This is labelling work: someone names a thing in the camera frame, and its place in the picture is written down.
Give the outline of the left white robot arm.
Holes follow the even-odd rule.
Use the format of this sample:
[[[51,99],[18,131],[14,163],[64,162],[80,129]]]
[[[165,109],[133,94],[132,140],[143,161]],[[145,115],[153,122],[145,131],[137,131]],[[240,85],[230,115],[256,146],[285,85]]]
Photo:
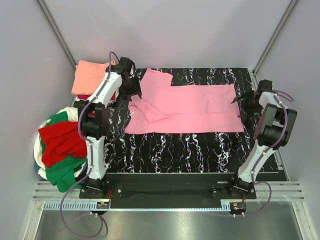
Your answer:
[[[87,148],[87,173],[81,185],[97,198],[108,193],[104,143],[108,133],[107,107],[118,90],[122,97],[131,101],[133,96],[142,97],[135,63],[128,57],[118,59],[118,64],[109,65],[97,90],[87,99],[77,102],[78,133]]]

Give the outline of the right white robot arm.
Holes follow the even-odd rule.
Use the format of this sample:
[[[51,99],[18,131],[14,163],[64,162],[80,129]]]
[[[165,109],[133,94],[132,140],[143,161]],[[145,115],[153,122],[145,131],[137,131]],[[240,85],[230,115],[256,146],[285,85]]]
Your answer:
[[[291,137],[298,112],[282,102],[294,99],[287,93],[273,89],[271,80],[261,80],[256,90],[236,96],[232,103],[240,106],[240,117],[245,120],[261,113],[254,130],[254,146],[247,159],[225,186],[232,198],[240,198],[255,192],[256,178],[265,162]]]

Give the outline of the pink t shirt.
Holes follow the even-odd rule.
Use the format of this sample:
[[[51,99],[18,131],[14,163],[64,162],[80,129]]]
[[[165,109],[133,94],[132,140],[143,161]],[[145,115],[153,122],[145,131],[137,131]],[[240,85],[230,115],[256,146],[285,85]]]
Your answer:
[[[142,135],[242,133],[233,84],[172,86],[173,75],[148,68],[140,81],[141,96],[128,104],[125,133]]]

